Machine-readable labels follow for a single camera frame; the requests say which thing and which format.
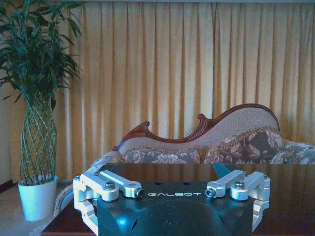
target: floor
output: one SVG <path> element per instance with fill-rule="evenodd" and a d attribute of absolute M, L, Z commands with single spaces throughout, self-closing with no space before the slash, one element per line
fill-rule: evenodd
<path fill-rule="evenodd" d="M 62 182 L 58 183 L 57 194 L 66 185 Z M 38 236 L 52 219 L 53 214 L 40 221 L 26 221 L 17 186 L 0 193 L 0 236 Z"/>

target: sofa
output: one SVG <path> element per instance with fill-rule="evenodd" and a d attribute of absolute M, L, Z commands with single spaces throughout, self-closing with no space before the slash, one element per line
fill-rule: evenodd
<path fill-rule="evenodd" d="M 96 160 L 88 172 L 106 163 L 315 164 L 315 148 L 284 140 L 274 113 L 259 104 L 242 104 L 215 119 L 198 115 L 199 125 L 182 139 L 153 134 L 143 122 L 113 149 Z M 56 200 L 54 216 L 73 199 L 72 184 Z"/>

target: wooden table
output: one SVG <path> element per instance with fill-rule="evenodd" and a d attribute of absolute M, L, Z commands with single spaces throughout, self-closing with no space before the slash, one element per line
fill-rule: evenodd
<path fill-rule="evenodd" d="M 315 165 L 238 165 L 240 170 L 266 173 L 271 179 L 270 208 L 254 235 L 315 235 Z M 122 176 L 139 182 L 210 181 L 208 164 L 122 164 Z M 42 236 L 93 236 L 81 214 L 69 204 Z"/>

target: curtain fold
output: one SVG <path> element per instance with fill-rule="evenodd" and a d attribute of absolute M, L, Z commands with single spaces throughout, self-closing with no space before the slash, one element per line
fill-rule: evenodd
<path fill-rule="evenodd" d="M 148 120 L 182 138 L 199 113 L 242 103 L 269 107 L 286 139 L 315 144 L 314 4 L 87 2 L 69 48 L 82 71 L 60 90 L 57 175 L 72 179 Z M 69 30 L 62 26 L 62 32 Z M 9 107 L 19 180 L 23 102 Z"/>

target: floral cushion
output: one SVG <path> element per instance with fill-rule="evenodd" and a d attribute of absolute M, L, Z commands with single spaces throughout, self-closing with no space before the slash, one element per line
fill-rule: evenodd
<path fill-rule="evenodd" d="M 184 151 L 168 153 L 164 150 L 142 148 L 127 152 L 124 161 L 126 163 L 199 164 L 200 151 L 198 148 L 192 148 Z"/>
<path fill-rule="evenodd" d="M 282 146 L 283 139 L 276 129 L 259 127 L 233 135 L 211 148 L 204 163 L 270 163 Z"/>
<path fill-rule="evenodd" d="M 274 156 L 270 163 L 315 165 L 315 147 L 304 143 L 285 146 Z"/>

